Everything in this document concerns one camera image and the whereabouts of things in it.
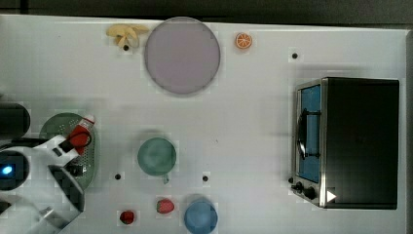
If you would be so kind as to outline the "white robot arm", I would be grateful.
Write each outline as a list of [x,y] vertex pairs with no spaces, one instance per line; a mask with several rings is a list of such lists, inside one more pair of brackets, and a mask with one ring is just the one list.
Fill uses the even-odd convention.
[[65,165],[78,157],[58,148],[11,147],[1,152],[1,234],[58,234],[85,208],[84,189]]

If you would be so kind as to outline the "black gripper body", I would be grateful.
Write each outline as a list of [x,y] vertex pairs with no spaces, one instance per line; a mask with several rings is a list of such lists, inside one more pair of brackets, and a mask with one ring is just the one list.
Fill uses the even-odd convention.
[[85,165],[78,165],[72,163],[67,164],[66,169],[70,172],[72,176],[83,176],[87,171]]

